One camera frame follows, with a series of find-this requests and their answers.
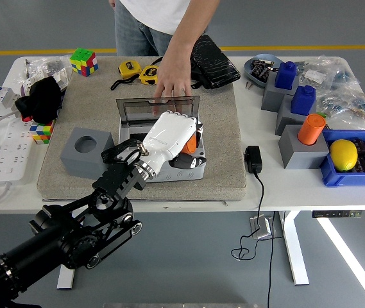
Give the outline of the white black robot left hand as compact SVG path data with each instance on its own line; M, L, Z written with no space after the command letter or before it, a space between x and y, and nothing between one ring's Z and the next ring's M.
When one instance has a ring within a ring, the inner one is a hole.
M167 162L177 169L194 169L205 165L204 156L194 157L203 131L202 122L195 117L166 111L138 145L141 152L135 164L149 179L159 174Z

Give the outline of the person's left hand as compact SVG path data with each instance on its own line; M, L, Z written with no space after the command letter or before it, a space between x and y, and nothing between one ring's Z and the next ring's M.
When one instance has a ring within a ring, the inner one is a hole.
M154 98L192 96L189 54L166 54L157 72Z

